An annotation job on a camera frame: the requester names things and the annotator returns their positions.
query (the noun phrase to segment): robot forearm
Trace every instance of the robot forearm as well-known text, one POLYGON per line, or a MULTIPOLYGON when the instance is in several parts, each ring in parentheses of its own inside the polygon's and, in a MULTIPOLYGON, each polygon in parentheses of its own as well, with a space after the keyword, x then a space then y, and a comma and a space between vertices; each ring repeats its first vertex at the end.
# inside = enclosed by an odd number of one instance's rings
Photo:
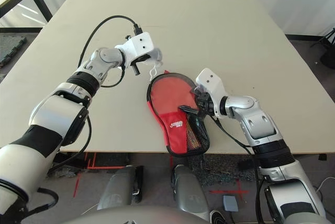
POLYGON ((323 205, 299 161, 272 118, 249 96, 230 96, 221 79, 204 69, 196 79, 199 85, 197 103, 203 114, 236 119, 260 164, 263 178, 270 183, 265 190, 274 220, 282 223, 295 212, 313 212, 325 216, 323 205))
POLYGON ((113 49, 97 49, 35 107, 27 132, 0 149, 0 221, 24 218, 26 204, 45 178, 56 153, 61 146, 73 143, 84 127, 87 109, 107 72, 133 66, 139 74, 136 63, 145 60, 162 60, 147 32, 113 49))

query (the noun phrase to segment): table leg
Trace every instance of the table leg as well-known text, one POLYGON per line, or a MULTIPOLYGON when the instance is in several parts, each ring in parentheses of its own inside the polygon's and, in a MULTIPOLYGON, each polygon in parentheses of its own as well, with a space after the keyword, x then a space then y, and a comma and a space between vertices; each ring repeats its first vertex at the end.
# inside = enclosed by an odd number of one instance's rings
POLYGON ((42 12, 44 18, 47 21, 50 21, 50 19, 52 18, 52 13, 48 9, 48 7, 47 7, 46 3, 44 2, 44 0, 34 0, 34 2, 36 3, 36 5, 40 9, 40 11, 42 12))

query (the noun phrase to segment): black mesh pocket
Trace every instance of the black mesh pocket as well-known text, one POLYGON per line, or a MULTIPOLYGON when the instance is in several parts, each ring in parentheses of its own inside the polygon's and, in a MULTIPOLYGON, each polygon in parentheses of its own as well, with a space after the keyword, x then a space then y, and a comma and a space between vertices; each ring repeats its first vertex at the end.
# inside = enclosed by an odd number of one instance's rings
POLYGON ((198 151, 200 153, 206 152, 209 148, 209 137, 205 128, 204 121, 200 118, 188 115, 187 125, 187 151, 198 151))

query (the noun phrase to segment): black table frame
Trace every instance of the black table frame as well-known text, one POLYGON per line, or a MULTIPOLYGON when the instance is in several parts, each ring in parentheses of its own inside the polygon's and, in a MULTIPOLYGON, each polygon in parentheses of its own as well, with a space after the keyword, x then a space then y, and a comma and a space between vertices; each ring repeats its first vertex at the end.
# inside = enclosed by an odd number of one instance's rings
MULTIPOLYGON (((14 8, 17 4, 19 4, 22 0, 10 0, 6 3, 3 7, 0 8, 0 18, 3 17, 8 11, 14 8)), ((34 0, 37 7, 40 9, 41 13, 43 14, 44 18, 47 21, 50 21, 52 18, 52 13, 48 9, 44 0, 34 0)), ((27 27, 27 28, 0 28, 0 32, 2 33, 11 33, 11 32, 40 32, 42 28, 39 27, 27 27)))

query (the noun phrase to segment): black stand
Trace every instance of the black stand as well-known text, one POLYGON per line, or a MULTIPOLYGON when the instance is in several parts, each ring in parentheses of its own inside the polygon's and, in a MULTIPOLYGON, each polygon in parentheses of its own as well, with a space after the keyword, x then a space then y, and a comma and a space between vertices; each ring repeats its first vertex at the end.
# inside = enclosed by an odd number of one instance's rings
POLYGON ((320 62, 331 69, 335 70, 335 36, 332 40, 332 42, 329 42, 329 38, 335 34, 335 28, 333 28, 328 34, 326 34, 324 37, 322 37, 317 42, 313 43, 310 47, 313 47, 314 45, 320 43, 322 46, 324 46, 327 51, 325 54, 323 54, 320 57, 320 62))
MULTIPOLYGON (((324 47, 326 47, 327 49, 329 49, 329 41, 328 39, 335 34, 335 28, 333 28, 328 34, 326 34, 324 37, 322 37, 320 40, 318 40, 317 42, 313 43, 310 48, 312 48, 314 45, 316 44, 321 44, 323 45, 324 47)), ((335 42, 335 37, 333 38, 333 41, 331 42, 331 44, 334 44, 335 42)))

